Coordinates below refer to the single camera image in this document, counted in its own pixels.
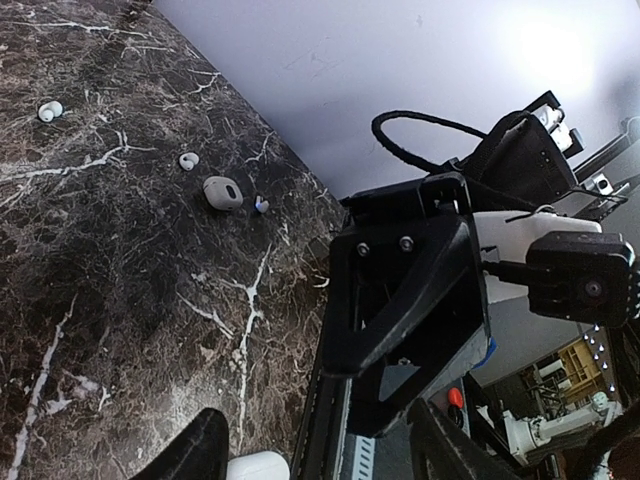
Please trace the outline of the white oval charging case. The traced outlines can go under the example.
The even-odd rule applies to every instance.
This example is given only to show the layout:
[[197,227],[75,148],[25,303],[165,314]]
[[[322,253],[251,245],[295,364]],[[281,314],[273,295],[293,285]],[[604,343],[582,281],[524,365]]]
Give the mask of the white oval charging case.
[[289,480],[290,468],[282,455],[262,451],[231,459],[227,480]]

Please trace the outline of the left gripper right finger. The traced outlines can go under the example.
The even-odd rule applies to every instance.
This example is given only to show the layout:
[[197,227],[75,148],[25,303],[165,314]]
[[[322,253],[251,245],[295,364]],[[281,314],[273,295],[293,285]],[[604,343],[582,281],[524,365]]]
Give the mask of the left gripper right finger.
[[419,398],[408,414],[414,479],[518,479],[432,402]]

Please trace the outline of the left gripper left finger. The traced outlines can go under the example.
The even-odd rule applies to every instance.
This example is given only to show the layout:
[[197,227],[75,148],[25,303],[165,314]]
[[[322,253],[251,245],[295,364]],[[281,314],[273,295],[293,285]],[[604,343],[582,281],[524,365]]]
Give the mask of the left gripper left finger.
[[195,418],[133,480],[224,480],[229,455],[229,427],[214,408]]

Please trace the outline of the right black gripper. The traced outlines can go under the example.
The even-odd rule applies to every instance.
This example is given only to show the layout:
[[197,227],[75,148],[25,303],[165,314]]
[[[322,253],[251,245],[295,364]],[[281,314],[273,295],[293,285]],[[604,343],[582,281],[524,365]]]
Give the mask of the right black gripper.
[[486,287],[457,173],[355,194],[330,246],[323,373],[352,383],[348,429],[381,437],[488,350]]

